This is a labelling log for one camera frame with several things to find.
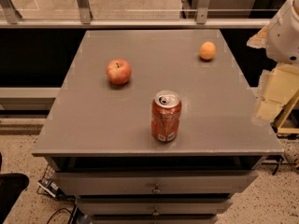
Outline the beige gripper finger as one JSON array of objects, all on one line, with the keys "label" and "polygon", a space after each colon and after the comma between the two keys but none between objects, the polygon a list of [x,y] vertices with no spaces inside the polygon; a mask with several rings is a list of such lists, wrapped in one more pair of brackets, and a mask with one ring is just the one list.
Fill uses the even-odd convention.
[{"label": "beige gripper finger", "polygon": [[247,46],[253,49],[265,49],[267,47],[268,25],[265,25],[257,34],[253,35],[247,41]]},{"label": "beige gripper finger", "polygon": [[263,70],[257,87],[252,122],[258,126],[272,122],[298,91],[298,64],[278,63],[271,71]]}]

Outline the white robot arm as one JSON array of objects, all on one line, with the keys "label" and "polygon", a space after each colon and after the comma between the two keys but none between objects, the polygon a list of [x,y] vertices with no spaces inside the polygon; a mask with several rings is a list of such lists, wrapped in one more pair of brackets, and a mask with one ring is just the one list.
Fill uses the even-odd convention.
[{"label": "white robot arm", "polygon": [[277,63],[260,75],[253,115],[256,123],[273,121],[299,90],[299,0],[287,0],[247,46],[265,49],[266,56]]}]

